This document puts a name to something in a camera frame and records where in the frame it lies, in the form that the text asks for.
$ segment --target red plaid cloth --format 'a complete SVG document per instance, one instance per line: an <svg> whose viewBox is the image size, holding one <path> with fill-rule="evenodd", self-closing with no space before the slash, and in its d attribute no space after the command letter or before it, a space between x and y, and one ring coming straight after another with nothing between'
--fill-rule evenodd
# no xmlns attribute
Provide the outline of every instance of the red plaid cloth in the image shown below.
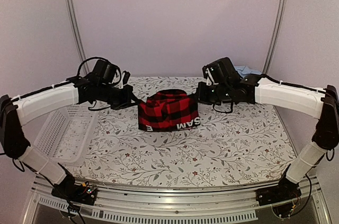
<svg viewBox="0 0 339 224"><path fill-rule="evenodd" d="M189 129L200 124L198 103L183 90L163 90L139 103L138 120L140 130Z"/></svg>

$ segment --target white basket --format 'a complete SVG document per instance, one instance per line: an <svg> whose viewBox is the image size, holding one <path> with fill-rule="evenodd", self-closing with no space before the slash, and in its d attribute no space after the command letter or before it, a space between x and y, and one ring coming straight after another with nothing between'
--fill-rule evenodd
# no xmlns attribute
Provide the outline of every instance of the white basket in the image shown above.
<svg viewBox="0 0 339 224"><path fill-rule="evenodd" d="M49 114L34 144L55 162L81 166L97 114L84 104L56 110Z"/></svg>

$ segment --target table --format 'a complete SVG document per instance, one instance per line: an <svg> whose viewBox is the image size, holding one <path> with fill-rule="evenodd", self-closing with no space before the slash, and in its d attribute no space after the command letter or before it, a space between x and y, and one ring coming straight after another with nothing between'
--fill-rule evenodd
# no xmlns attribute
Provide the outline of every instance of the table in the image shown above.
<svg viewBox="0 0 339 224"><path fill-rule="evenodd" d="M202 80L131 77L129 84L145 100L162 89L195 92ZM271 105L243 103L223 114L199 104L199 115L201 125L195 129L146 132L138 129L137 107L101 111L83 165L67 169L78 178L104 183L213 187L278 180L296 157Z"/></svg>

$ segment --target vertical metal pole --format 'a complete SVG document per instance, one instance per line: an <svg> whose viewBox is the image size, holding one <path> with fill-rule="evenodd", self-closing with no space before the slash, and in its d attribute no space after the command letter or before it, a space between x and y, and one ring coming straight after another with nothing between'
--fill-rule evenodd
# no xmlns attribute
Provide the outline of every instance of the vertical metal pole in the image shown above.
<svg viewBox="0 0 339 224"><path fill-rule="evenodd" d="M81 41L78 23L76 21L73 0L66 0L66 5L67 5L67 11L68 11L72 31L73 31L76 48L79 54L80 61L82 62L86 59L86 55L85 55L84 47ZM88 64L84 64L83 70L85 74L88 74L88 72L90 71Z"/></svg>
<svg viewBox="0 0 339 224"><path fill-rule="evenodd" d="M274 51L275 51L275 48L276 48L276 43L277 43L277 40L278 40L278 35L279 35L279 32L280 32L281 22L282 22L283 14L284 14L284 11L285 11L286 1L287 0L279 0L278 12L277 12L276 18L275 18L275 24L274 24L274 29L273 29L273 33L272 33L272 38L271 38L269 50L268 50L268 53L267 53L267 57L266 57L266 60L265 60L265 65L264 65L264 68L263 68L263 73L265 73L265 74L267 74L269 72L269 69L270 69L270 66L271 66L271 63L272 63Z"/></svg>

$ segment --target gray wall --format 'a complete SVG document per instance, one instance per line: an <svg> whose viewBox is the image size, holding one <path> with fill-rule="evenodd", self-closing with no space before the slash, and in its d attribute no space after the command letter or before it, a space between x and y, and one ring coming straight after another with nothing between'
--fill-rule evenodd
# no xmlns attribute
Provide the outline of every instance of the gray wall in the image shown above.
<svg viewBox="0 0 339 224"><path fill-rule="evenodd" d="M309 86L339 87L339 0L288 0L270 75ZM280 110L300 150L310 141L316 120ZM339 223L339 155L323 160L317 171L331 212Z"/></svg>
<svg viewBox="0 0 339 224"><path fill-rule="evenodd" d="M0 6L0 95L31 92L76 73L79 60L65 0L0 0ZM24 128L30 141L42 122ZM21 173L0 156L1 223L21 223L33 179L33 173Z"/></svg>
<svg viewBox="0 0 339 224"><path fill-rule="evenodd" d="M134 76L196 76L229 56L262 69L278 0L74 0L86 55Z"/></svg>

